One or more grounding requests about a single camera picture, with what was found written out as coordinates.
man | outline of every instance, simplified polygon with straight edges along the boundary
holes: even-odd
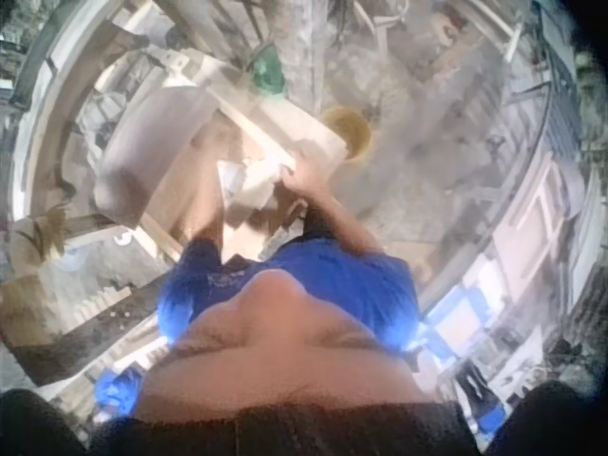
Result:
[[[425,396],[394,355],[418,317],[405,264],[317,176],[298,157],[283,181],[335,240],[309,232],[237,274],[222,270],[214,243],[194,240],[161,301],[161,319],[184,319],[161,323],[172,350],[130,416],[100,429],[87,454],[479,454],[460,408]],[[585,405],[562,385],[529,396],[487,454],[574,454],[585,422],[566,417]],[[0,398],[0,447],[86,454],[50,405],[19,390]]]
[[[309,204],[304,235],[269,261],[234,272],[220,263],[221,225],[199,231],[161,294],[161,332],[170,343],[200,314],[233,299],[263,271],[287,274],[272,274],[276,289],[261,293],[262,301],[268,300],[266,294],[275,295],[283,286],[297,283],[306,292],[298,299],[321,300],[325,307],[341,309],[389,351],[400,352],[415,334],[419,313],[408,265],[386,256],[373,236],[333,198],[314,160],[301,152],[294,154],[296,170],[283,170],[282,179],[286,188]]]

